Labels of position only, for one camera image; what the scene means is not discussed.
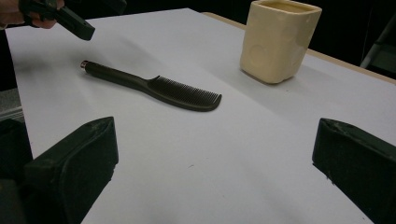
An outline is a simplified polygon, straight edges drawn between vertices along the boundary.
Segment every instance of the white table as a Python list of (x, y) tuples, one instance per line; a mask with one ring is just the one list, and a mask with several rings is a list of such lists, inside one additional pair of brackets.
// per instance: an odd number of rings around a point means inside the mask
[[(34, 156), (113, 116), (120, 163), (83, 223), (371, 223), (312, 165), (320, 118), (396, 145), (396, 86), (306, 55), (264, 85), (239, 68), (244, 31), (189, 9), (7, 29)], [(223, 95), (193, 112), (87, 76), (83, 60)]]

